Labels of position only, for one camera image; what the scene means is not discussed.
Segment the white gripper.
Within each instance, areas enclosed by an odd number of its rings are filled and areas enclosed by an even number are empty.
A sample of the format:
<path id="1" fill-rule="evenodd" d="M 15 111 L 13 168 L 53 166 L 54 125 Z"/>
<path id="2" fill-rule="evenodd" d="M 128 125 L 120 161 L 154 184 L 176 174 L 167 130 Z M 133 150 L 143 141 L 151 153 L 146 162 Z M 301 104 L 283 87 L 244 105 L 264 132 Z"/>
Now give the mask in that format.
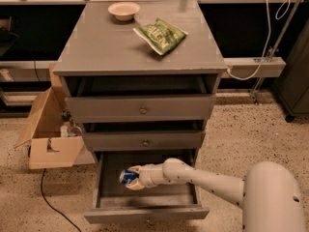
<path id="1" fill-rule="evenodd" d="M 131 166 L 128 171 L 139 174 L 139 180 L 126 184 L 126 187 L 131 190 L 141 190 L 167 185 L 169 180 L 164 176 L 162 167 L 162 163 Z"/>

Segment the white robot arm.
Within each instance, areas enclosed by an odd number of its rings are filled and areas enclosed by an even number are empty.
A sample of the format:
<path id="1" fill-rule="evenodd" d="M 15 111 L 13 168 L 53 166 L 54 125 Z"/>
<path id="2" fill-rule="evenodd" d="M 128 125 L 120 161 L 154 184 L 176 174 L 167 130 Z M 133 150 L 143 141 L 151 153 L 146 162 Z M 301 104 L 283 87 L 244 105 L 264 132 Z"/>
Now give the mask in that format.
<path id="1" fill-rule="evenodd" d="M 241 178 L 196 169 L 180 159 L 136 165 L 124 170 L 128 189 L 190 183 L 242 209 L 243 232 L 306 232 L 300 188 L 282 165 L 263 161 Z"/>

